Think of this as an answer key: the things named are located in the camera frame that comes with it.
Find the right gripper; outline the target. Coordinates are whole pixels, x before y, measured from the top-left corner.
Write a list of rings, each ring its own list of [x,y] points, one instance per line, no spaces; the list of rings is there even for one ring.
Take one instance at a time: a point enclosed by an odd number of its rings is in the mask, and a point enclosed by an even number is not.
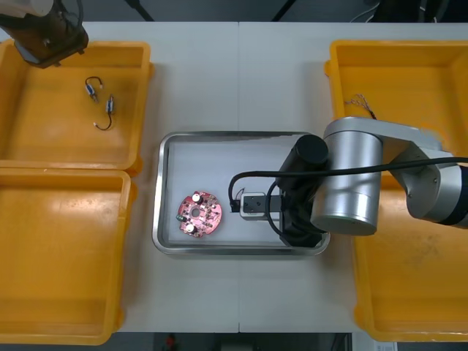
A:
[[[314,248],[325,231],[311,223],[312,206],[317,190],[315,182],[305,178],[282,178],[279,181],[282,197],[281,231],[285,241],[296,247]]]

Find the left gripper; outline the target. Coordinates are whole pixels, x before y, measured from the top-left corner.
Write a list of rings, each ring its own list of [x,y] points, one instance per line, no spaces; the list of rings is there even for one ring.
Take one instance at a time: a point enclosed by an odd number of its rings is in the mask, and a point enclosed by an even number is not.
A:
[[[59,66],[67,57],[83,54],[88,46],[83,26],[68,20],[14,29],[13,39],[23,60],[38,68]]]

